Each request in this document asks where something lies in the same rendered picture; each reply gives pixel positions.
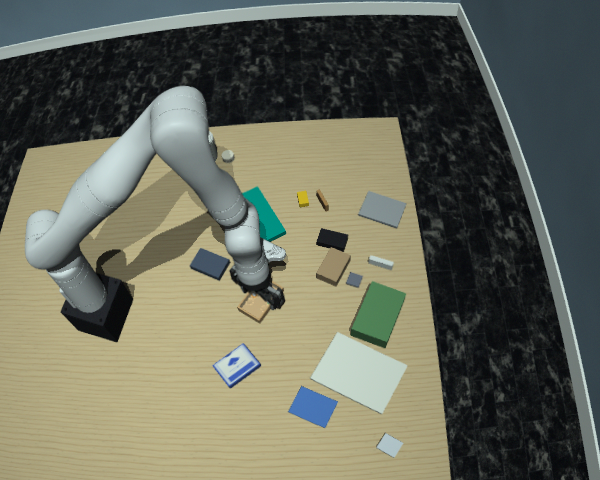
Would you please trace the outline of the teal flat rectangular block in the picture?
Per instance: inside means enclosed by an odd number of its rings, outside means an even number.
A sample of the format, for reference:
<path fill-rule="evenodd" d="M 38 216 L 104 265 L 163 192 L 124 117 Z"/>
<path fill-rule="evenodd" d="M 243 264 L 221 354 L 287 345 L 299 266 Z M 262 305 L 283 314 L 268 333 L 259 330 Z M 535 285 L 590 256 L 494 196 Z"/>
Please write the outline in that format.
<path fill-rule="evenodd" d="M 258 211 L 261 238 L 271 242 L 286 235 L 286 230 L 258 187 L 244 192 L 243 195 Z"/>

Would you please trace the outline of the yellow rectangular block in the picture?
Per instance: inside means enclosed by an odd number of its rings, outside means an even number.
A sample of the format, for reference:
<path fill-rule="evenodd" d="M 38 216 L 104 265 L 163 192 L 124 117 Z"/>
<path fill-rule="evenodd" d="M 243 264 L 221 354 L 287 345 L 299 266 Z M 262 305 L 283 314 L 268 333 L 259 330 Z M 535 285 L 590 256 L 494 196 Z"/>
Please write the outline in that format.
<path fill-rule="evenodd" d="M 306 191 L 297 192 L 299 207 L 309 206 L 308 196 Z"/>

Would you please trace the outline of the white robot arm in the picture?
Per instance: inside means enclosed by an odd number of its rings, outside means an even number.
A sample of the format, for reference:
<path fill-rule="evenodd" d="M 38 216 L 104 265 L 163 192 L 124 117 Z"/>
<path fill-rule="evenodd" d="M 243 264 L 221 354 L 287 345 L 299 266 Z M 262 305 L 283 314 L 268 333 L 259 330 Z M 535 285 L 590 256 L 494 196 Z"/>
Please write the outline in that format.
<path fill-rule="evenodd" d="M 79 176 L 59 213 L 38 210 L 30 215 L 25 236 L 28 263 L 49 269 L 73 308 L 99 310 L 107 290 L 78 244 L 127 201 L 158 154 L 225 226 L 225 246 L 238 279 L 247 285 L 262 283 L 269 274 L 268 262 L 284 260 L 286 251 L 260 237 L 256 207 L 217 166 L 208 136 L 207 105 L 199 90 L 177 86 L 160 94 Z"/>

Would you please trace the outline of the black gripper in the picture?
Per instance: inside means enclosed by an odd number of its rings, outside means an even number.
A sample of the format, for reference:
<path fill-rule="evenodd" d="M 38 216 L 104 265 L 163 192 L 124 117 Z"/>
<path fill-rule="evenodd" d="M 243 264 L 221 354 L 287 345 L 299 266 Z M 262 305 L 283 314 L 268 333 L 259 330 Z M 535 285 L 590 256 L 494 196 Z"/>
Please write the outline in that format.
<path fill-rule="evenodd" d="M 270 270 L 269 270 L 269 274 L 267 276 L 267 278 L 260 284 L 257 285 L 247 285 L 242 283 L 238 277 L 236 277 L 236 271 L 235 271 L 235 266 L 233 265 L 232 268 L 229 270 L 230 271 L 230 275 L 231 275 L 231 279 L 234 282 L 238 282 L 238 285 L 241 286 L 242 292 L 246 293 L 248 290 L 250 291 L 255 291 L 256 293 L 258 293 L 264 300 L 267 300 L 270 304 L 270 308 L 272 310 L 276 309 L 277 307 L 280 308 L 280 306 L 283 304 L 283 302 L 285 301 L 284 298 L 284 294 L 281 288 L 278 288 L 277 290 L 274 289 L 272 287 L 272 285 L 270 284 Z M 247 290 L 246 290 L 247 289 Z M 260 290 L 261 289 L 261 290 Z M 257 291 L 258 290 L 258 291 Z M 269 292 L 269 293 L 268 293 Z M 271 294 L 271 293 L 272 294 Z M 266 295 L 264 295 L 264 293 L 266 293 Z M 270 299 L 270 297 L 272 296 L 273 299 Z M 273 301 L 274 300 L 274 301 Z"/>

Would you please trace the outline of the green rectangular block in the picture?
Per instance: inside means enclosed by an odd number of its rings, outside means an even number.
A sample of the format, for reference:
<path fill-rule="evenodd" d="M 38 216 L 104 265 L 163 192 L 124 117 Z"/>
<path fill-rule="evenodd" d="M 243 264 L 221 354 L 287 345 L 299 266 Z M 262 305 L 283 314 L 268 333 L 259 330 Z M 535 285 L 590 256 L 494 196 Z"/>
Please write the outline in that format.
<path fill-rule="evenodd" d="M 405 297 L 404 292 L 372 281 L 352 326 L 351 336 L 386 348 Z"/>

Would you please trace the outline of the blue flat rectangle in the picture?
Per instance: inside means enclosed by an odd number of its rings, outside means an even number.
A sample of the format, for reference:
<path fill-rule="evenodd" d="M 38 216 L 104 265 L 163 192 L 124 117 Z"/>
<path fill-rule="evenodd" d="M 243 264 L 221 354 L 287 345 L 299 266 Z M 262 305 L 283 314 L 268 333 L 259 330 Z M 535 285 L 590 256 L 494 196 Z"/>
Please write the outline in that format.
<path fill-rule="evenodd" d="M 338 401 L 301 387 L 289 413 L 326 428 Z"/>

